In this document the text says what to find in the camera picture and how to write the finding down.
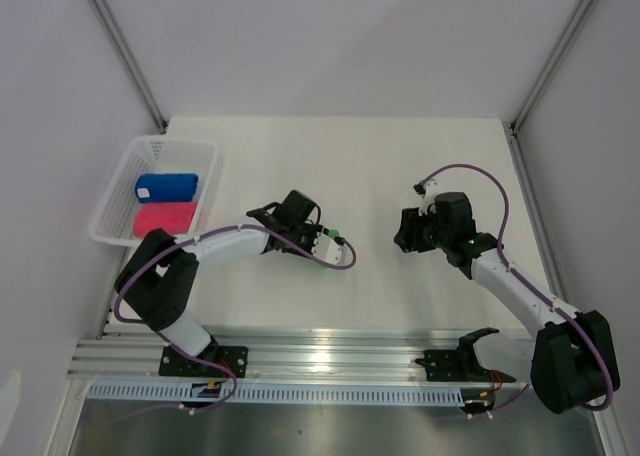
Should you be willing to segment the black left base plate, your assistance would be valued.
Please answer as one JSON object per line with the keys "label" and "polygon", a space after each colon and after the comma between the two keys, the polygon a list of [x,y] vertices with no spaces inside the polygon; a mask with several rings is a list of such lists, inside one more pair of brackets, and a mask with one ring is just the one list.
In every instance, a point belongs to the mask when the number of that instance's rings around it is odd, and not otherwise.
{"label": "black left base plate", "polygon": [[168,346],[163,349],[158,374],[163,377],[225,378],[228,374],[221,368],[226,368],[242,379],[246,374],[248,356],[249,349],[246,346],[218,346],[198,355],[198,358],[208,361],[208,364],[203,364]]}

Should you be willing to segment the white perforated plastic basket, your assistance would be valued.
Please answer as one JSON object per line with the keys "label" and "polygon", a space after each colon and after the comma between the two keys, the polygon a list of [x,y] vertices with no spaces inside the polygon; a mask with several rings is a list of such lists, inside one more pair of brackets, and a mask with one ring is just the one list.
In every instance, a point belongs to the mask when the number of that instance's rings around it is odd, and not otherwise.
{"label": "white perforated plastic basket", "polygon": [[223,169],[211,141],[140,136],[127,147],[89,226],[97,242],[133,247],[151,229],[191,235],[204,228]]}

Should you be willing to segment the aluminium right frame post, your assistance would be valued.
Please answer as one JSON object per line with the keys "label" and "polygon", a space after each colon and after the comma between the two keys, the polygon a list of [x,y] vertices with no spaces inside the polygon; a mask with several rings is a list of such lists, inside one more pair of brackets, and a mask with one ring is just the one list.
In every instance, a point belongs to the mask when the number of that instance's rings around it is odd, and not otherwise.
{"label": "aluminium right frame post", "polygon": [[578,0],[509,127],[519,133],[541,102],[600,0]]}

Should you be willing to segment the aluminium right side rail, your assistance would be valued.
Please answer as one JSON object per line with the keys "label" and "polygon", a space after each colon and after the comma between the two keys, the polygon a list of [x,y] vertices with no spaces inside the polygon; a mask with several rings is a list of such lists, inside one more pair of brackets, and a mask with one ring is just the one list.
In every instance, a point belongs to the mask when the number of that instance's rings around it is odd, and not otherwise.
{"label": "aluminium right side rail", "polygon": [[515,250],[507,249],[505,265],[515,271],[514,278],[523,286],[522,290],[518,290],[518,293],[523,293],[523,296],[517,296],[518,306],[515,315],[531,337],[535,339],[537,332],[547,323],[562,324],[565,321],[561,315],[555,312],[555,309],[564,309],[569,316],[574,316],[577,309],[571,309],[566,302],[566,288],[552,250],[539,198],[534,191],[533,181],[525,162],[523,146],[518,135],[511,132],[509,125],[510,123],[504,123],[503,129],[535,237],[539,259],[544,269],[546,283],[539,282],[521,267],[518,260],[513,258]]}

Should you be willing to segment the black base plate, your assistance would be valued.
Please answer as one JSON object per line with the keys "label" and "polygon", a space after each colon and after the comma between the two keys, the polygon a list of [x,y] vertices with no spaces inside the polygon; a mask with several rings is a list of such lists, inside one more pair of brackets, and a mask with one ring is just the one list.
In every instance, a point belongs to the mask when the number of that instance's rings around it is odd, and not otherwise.
{"label": "black base plate", "polygon": [[424,369],[429,382],[516,382],[513,376],[485,369],[479,365],[475,356],[463,355],[458,350],[424,350],[414,362]]}
{"label": "black base plate", "polygon": [[226,368],[242,379],[246,374],[248,356],[249,349],[246,346],[218,346],[198,355],[198,358],[208,361],[208,364],[203,364],[168,346],[163,349],[158,374],[163,377],[225,378],[228,374],[221,368]]}

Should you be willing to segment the aluminium left side rail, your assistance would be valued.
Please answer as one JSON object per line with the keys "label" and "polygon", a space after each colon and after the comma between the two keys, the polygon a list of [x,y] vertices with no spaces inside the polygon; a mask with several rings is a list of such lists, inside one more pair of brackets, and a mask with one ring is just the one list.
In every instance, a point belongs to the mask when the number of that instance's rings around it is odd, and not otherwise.
{"label": "aluminium left side rail", "polygon": [[121,270],[124,268],[126,263],[129,260],[131,249],[128,247],[120,247],[119,252],[117,254],[118,259],[116,260],[115,265],[111,269],[109,276],[107,277],[105,293],[104,293],[104,304],[102,305],[100,315],[98,317],[97,328],[95,330],[94,337],[100,340],[104,334],[104,329],[106,324],[109,322],[110,314],[112,312],[112,305],[117,296],[117,293],[114,289],[115,281],[119,276]]}

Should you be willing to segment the blue towel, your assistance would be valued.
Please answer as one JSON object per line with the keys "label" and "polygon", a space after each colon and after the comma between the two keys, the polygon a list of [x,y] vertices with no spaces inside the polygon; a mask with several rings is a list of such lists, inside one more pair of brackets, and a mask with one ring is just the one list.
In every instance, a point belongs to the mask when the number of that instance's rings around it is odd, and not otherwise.
{"label": "blue towel", "polygon": [[195,173],[146,173],[137,179],[134,192],[142,204],[191,202],[198,182]]}

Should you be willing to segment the aluminium front rail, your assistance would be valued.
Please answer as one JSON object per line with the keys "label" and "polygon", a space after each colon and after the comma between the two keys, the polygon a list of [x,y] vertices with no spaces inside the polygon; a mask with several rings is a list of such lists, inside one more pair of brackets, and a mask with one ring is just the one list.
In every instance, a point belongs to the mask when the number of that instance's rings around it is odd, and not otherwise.
{"label": "aluminium front rail", "polygon": [[[339,330],[212,327],[223,346],[248,348],[245,382],[407,386],[426,382],[414,363],[426,349],[453,349],[463,330]],[[164,342],[141,328],[109,326],[80,340],[69,379],[157,379]]]}

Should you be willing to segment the aluminium left frame post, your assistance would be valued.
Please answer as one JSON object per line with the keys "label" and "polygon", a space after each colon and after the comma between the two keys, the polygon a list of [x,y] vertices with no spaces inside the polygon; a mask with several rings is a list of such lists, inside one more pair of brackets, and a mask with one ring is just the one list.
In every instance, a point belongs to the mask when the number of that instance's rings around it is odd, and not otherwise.
{"label": "aluminium left frame post", "polygon": [[107,0],[87,0],[87,2],[118,58],[130,85],[152,121],[155,130],[158,134],[165,134],[168,128],[168,121],[162,114],[160,106],[120,28],[110,4]]}

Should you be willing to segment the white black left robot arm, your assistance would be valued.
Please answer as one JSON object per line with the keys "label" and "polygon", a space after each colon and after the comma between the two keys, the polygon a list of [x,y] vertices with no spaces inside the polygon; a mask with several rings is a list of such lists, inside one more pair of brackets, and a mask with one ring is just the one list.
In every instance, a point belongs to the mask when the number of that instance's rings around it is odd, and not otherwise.
{"label": "white black left robot arm", "polygon": [[320,215],[316,202],[292,190],[281,203],[251,210],[237,224],[199,236],[181,240],[154,229],[114,283],[114,316],[126,320],[120,312],[126,303],[137,315],[135,322],[173,345],[192,374],[207,375],[217,363],[216,343],[187,309],[198,269],[271,251],[307,256],[322,232]]}

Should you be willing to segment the red towel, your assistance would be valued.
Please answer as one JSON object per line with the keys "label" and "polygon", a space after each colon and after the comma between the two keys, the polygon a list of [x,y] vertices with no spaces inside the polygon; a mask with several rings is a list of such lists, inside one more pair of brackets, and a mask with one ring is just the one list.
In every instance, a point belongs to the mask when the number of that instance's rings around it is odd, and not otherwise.
{"label": "red towel", "polygon": [[169,235],[185,234],[189,231],[196,208],[196,202],[144,204],[134,217],[133,234],[143,238],[155,229],[162,229]]}

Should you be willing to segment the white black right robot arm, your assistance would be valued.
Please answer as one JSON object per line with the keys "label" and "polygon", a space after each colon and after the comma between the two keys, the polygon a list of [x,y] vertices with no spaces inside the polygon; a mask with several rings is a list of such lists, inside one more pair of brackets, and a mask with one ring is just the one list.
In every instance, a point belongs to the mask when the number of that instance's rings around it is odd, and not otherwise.
{"label": "white black right robot arm", "polygon": [[460,221],[457,227],[443,213],[406,208],[394,243],[405,253],[442,251],[450,265],[516,316],[534,338],[529,380],[547,409],[608,409],[620,376],[607,319],[596,310],[576,309],[528,279],[509,261],[499,236],[476,230],[469,210]]}

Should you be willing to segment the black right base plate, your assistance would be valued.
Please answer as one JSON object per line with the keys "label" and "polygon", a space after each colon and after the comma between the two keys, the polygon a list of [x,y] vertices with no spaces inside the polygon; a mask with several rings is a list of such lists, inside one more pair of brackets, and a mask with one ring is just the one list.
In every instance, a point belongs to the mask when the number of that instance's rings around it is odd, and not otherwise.
{"label": "black right base plate", "polygon": [[513,376],[485,369],[479,365],[475,356],[463,355],[458,350],[424,350],[414,362],[424,369],[429,382],[516,382]]}

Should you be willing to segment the aluminium frame post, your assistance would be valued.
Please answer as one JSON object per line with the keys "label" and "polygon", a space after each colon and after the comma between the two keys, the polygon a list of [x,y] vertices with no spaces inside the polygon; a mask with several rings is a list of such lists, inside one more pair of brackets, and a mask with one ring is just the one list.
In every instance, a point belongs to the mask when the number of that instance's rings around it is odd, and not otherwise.
{"label": "aluminium frame post", "polygon": [[578,0],[509,127],[519,133],[541,102],[600,0]]}
{"label": "aluminium frame post", "polygon": [[158,134],[165,134],[168,128],[168,121],[162,114],[160,106],[120,28],[110,4],[107,0],[87,0],[87,2],[118,58],[130,85],[152,121],[155,130]]}

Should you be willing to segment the aluminium rail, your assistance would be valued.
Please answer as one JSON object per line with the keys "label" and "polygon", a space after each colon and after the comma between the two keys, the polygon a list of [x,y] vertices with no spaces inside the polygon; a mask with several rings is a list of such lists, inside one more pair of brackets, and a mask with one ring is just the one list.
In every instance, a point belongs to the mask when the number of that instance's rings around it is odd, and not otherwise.
{"label": "aluminium rail", "polygon": [[523,286],[522,290],[518,290],[518,293],[523,293],[523,296],[517,296],[518,306],[515,315],[531,337],[535,339],[537,332],[547,323],[562,324],[565,321],[561,315],[555,312],[555,309],[564,309],[569,316],[574,316],[577,309],[571,309],[566,302],[566,288],[552,250],[539,198],[534,191],[533,181],[525,162],[523,146],[518,135],[511,132],[509,125],[510,123],[504,123],[503,129],[535,237],[539,259],[544,269],[546,283],[539,282],[521,267],[518,260],[513,258],[515,250],[507,249],[505,265],[515,271],[514,278]]}
{"label": "aluminium rail", "polygon": [[[245,382],[407,386],[426,382],[414,363],[426,349],[453,349],[463,330],[339,330],[212,327],[223,346],[248,348]],[[80,340],[69,379],[157,379],[164,342],[141,328],[109,326]]]}
{"label": "aluminium rail", "polygon": [[128,247],[120,247],[119,252],[117,254],[118,259],[116,260],[115,265],[111,269],[109,276],[107,277],[105,293],[104,293],[104,304],[102,305],[100,315],[98,317],[97,328],[95,330],[94,337],[100,340],[104,334],[104,329],[106,324],[109,322],[110,314],[112,312],[112,305],[117,296],[117,293],[114,289],[115,281],[119,276],[121,270],[124,268],[126,263],[129,260],[131,249]]}

